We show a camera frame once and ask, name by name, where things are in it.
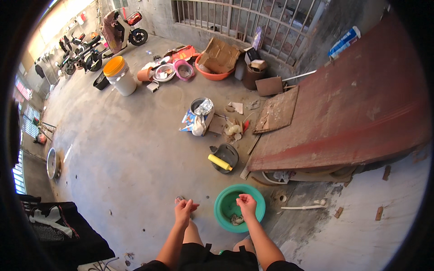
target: green plastic basin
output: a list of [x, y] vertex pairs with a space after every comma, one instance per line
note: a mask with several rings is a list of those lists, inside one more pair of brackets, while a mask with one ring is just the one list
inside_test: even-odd
[[225, 188], [218, 195], [214, 204], [214, 216], [222, 228], [235, 233], [249, 231], [245, 222], [238, 226], [234, 226], [230, 222], [230, 218], [233, 214], [237, 216], [241, 215], [241, 209], [236, 202], [236, 199], [239, 198], [239, 194], [250, 194], [256, 200], [256, 218], [259, 222], [261, 222], [265, 215], [265, 200], [256, 188], [247, 184], [234, 184]]

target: concrete floor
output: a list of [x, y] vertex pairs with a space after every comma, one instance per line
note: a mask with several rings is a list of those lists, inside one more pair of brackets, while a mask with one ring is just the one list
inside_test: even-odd
[[[145, 45], [129, 45], [120, 54], [135, 76], [152, 61], [146, 50], [162, 56], [179, 45], [150, 35]], [[185, 126], [181, 120], [198, 97], [210, 98], [217, 113], [243, 121], [251, 111], [227, 113], [224, 106], [230, 101], [247, 104], [258, 99], [257, 93], [246, 90], [233, 76], [213, 82], [196, 73], [188, 82], [175, 77], [155, 93], [146, 89], [147, 83], [138, 82], [136, 91], [123, 97], [111, 85], [103, 91], [94, 88], [98, 75], [81, 70], [62, 78], [46, 102], [43, 120], [58, 126], [52, 147], [62, 159], [70, 148], [62, 161], [61, 177], [52, 183], [57, 200], [74, 201], [117, 256], [134, 252], [128, 270], [157, 255], [173, 225], [177, 195], [200, 203], [195, 222], [203, 242], [212, 243], [213, 251], [232, 248], [242, 240], [247, 234], [230, 233], [217, 224], [213, 208], [218, 194], [232, 184], [250, 184], [264, 195], [275, 190], [250, 177], [239, 177], [253, 142], [252, 129], [234, 144], [240, 161], [228, 175], [216, 171], [207, 160], [209, 146], [224, 142], [220, 135], [207, 132], [195, 137], [178, 129]], [[258, 111], [249, 119], [254, 121]], [[115, 263], [119, 270], [126, 268], [124, 260]]]
[[[152, 60], [146, 50], [162, 56], [179, 45], [150, 35], [146, 44], [129, 45], [120, 54], [135, 76]], [[202, 241], [212, 243], [213, 252], [231, 249], [247, 234], [223, 230], [213, 208], [217, 195], [236, 183], [250, 184], [262, 193], [266, 201], [262, 225], [286, 259], [305, 270], [381, 270], [411, 226], [431, 157], [416, 162], [408, 156], [392, 164], [387, 182], [381, 179], [384, 168], [380, 168], [355, 175], [347, 188], [322, 182], [265, 186], [251, 178], [263, 180], [259, 173], [251, 173], [247, 180], [239, 177], [253, 142], [251, 128], [234, 144], [240, 161], [228, 175], [217, 172], [207, 160], [209, 146], [223, 142], [220, 135], [207, 132], [195, 137], [178, 131], [190, 103], [203, 96], [214, 102], [217, 113], [243, 121], [251, 111], [227, 113], [224, 106], [230, 101], [247, 104], [258, 96], [233, 76], [220, 82], [208, 81], [200, 73], [188, 82], [175, 77], [155, 93], [138, 82], [137, 90], [123, 97], [111, 85], [103, 91], [94, 88], [98, 75], [76, 71], [51, 92], [43, 120], [58, 128], [46, 151], [55, 147], [62, 158], [62, 175], [51, 182], [57, 200], [76, 203], [120, 257], [110, 265], [117, 270], [133, 270], [155, 259], [174, 223], [178, 195], [201, 204], [194, 221]], [[250, 117], [253, 123], [259, 109], [255, 112]], [[280, 202], [280, 195], [288, 200]], [[326, 209], [280, 209], [282, 205], [311, 205], [322, 198], [329, 202]], [[336, 219], [333, 215], [340, 206], [344, 212]], [[385, 210], [378, 222], [374, 218], [379, 206]], [[135, 254], [129, 267], [124, 259], [127, 252]]]

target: black shorts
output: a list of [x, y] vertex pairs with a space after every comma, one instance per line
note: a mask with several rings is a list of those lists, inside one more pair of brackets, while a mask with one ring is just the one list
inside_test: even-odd
[[240, 247], [238, 252], [225, 250], [220, 255], [211, 253], [210, 248], [210, 244], [207, 244], [207, 247], [196, 243], [183, 244], [178, 270], [194, 270], [199, 266], [202, 269], [209, 266], [209, 270], [259, 271], [256, 255], [245, 251], [244, 246]]

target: red wooden board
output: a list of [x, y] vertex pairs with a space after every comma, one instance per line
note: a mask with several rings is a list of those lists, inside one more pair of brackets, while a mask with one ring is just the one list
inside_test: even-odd
[[251, 171], [369, 163], [431, 138], [423, 70], [393, 14], [299, 87], [291, 126], [262, 135]]

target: leg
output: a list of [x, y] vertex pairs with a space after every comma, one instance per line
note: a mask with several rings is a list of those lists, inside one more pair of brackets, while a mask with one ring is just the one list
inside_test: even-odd
[[252, 253], [255, 253], [255, 248], [253, 247], [253, 243], [252, 240], [250, 239], [244, 239], [239, 241], [234, 247], [232, 251], [240, 251], [240, 246], [245, 246], [246, 247], [246, 251], [250, 251]]
[[188, 224], [188, 227], [185, 229], [184, 241], [182, 243], [183, 244], [196, 243], [196, 244], [200, 244], [201, 246], [204, 246], [201, 237], [199, 236], [199, 231], [197, 230], [197, 226], [191, 219], [190, 219], [190, 223]]

